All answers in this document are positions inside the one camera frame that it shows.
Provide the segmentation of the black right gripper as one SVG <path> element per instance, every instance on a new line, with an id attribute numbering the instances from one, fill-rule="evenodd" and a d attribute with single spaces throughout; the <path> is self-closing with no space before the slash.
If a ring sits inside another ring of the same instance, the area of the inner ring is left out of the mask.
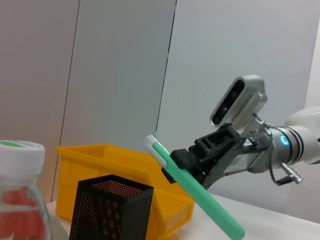
<path id="1" fill-rule="evenodd" d="M 251 171 L 254 161 L 268 148 L 268 138 L 259 136 L 254 142 L 251 135 L 242 136 L 231 124 L 224 124 L 215 132 L 196 139 L 189 151 L 176 149 L 170 157 L 207 190 L 223 177 Z M 170 184 L 176 183 L 163 167 L 161 172 Z"/>

